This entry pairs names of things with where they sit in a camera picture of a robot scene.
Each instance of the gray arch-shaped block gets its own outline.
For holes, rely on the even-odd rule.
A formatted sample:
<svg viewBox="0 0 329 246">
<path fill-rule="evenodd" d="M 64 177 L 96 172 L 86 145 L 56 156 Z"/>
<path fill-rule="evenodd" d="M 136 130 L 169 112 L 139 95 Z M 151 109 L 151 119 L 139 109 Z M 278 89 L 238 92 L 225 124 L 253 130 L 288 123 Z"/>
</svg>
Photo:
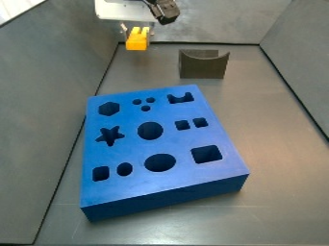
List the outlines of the gray arch-shaped block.
<svg viewBox="0 0 329 246">
<path fill-rule="evenodd" d="M 182 79 L 222 79 L 230 52 L 218 55 L 218 50 L 181 50 Z"/>
</svg>

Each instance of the circular hole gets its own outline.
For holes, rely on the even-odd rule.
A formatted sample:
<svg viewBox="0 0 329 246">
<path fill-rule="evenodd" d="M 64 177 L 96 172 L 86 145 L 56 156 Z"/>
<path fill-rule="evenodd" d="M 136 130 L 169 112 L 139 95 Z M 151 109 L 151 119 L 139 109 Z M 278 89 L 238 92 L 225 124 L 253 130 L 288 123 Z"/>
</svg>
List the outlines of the circular hole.
<svg viewBox="0 0 329 246">
<path fill-rule="evenodd" d="M 177 164 L 177 159 L 169 154 L 156 154 L 146 160 L 144 166 L 151 172 L 164 172 Z"/>
<path fill-rule="evenodd" d="M 158 123 L 147 122 L 139 126 L 138 134 L 144 140 L 155 140 L 162 136 L 163 128 Z"/>
<path fill-rule="evenodd" d="M 147 98 L 147 102 L 152 104 L 155 102 L 155 98 L 154 97 L 148 97 Z"/>
<path fill-rule="evenodd" d="M 122 163 L 116 168 L 116 173 L 119 176 L 128 176 L 132 172 L 132 165 L 130 163 Z"/>
<path fill-rule="evenodd" d="M 142 104 L 142 100 L 140 100 L 140 99 L 135 99 L 135 100 L 132 101 L 132 104 L 134 104 L 134 105 L 140 105 L 140 104 Z"/>
<path fill-rule="evenodd" d="M 142 111 L 150 111 L 150 106 L 142 106 Z"/>
</svg>

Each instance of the small circular hole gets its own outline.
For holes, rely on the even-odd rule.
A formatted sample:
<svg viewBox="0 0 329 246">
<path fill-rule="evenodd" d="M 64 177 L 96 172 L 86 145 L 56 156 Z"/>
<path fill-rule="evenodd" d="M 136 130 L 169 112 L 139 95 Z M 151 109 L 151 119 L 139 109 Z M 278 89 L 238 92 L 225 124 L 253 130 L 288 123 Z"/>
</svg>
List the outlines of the small circular hole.
<svg viewBox="0 0 329 246">
<path fill-rule="evenodd" d="M 150 106 L 142 106 L 142 111 L 150 111 Z"/>
<path fill-rule="evenodd" d="M 122 163 L 116 168 L 116 173 L 119 176 L 128 176 L 132 172 L 132 165 L 130 163 Z"/>
<path fill-rule="evenodd" d="M 154 97 L 148 97 L 147 102 L 152 104 L 155 102 L 155 98 Z"/>
<path fill-rule="evenodd" d="M 140 104 L 142 104 L 142 100 L 140 100 L 140 99 L 135 99 L 135 100 L 132 101 L 132 104 L 134 104 L 134 105 L 140 105 Z"/>
</svg>

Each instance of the shape sorter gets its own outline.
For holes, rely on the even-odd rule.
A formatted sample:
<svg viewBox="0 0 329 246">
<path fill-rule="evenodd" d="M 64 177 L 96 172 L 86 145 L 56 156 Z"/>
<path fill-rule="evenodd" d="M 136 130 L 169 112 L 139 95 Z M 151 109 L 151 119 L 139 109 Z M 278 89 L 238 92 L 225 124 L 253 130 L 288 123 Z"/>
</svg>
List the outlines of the shape sorter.
<svg viewBox="0 0 329 246">
<path fill-rule="evenodd" d="M 198 86 L 90 97 L 80 201 L 90 221 L 238 191 L 247 175 Z"/>
</svg>

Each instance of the small square hole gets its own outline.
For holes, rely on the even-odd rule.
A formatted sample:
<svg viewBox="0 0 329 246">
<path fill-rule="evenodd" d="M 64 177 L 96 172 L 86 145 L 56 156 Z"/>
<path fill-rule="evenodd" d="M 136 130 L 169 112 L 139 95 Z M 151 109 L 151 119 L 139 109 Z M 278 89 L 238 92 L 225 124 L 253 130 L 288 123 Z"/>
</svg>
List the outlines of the small square hole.
<svg viewBox="0 0 329 246">
<path fill-rule="evenodd" d="M 110 169 L 108 166 L 99 166 L 92 170 L 92 181 L 106 181 L 110 177 Z"/>
<path fill-rule="evenodd" d="M 195 163 L 198 164 L 215 160 L 222 160 L 222 155 L 215 145 L 191 149 L 190 152 Z"/>
<path fill-rule="evenodd" d="M 197 128 L 209 126 L 209 122 L 205 118 L 195 118 L 195 119 L 193 119 L 193 122 L 194 122 L 194 125 Z"/>
<path fill-rule="evenodd" d="M 175 121 L 175 125 L 179 131 L 190 129 L 187 120 Z"/>
</svg>

